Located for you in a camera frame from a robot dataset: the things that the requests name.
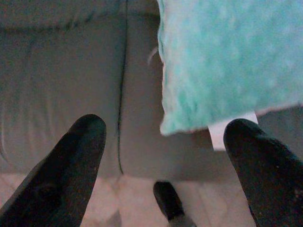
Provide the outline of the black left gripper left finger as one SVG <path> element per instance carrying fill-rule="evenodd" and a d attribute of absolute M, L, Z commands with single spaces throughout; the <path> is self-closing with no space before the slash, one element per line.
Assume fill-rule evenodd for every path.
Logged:
<path fill-rule="evenodd" d="M 2 206 L 1 226 L 80 226 L 98 175 L 106 133 L 99 116 L 79 118 Z"/>

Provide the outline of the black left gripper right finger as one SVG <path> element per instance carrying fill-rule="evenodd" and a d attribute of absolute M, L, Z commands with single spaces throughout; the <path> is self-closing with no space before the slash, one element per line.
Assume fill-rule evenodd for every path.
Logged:
<path fill-rule="evenodd" d="M 302 161 L 246 119 L 228 123 L 223 140 L 257 226 L 301 227 Z"/>

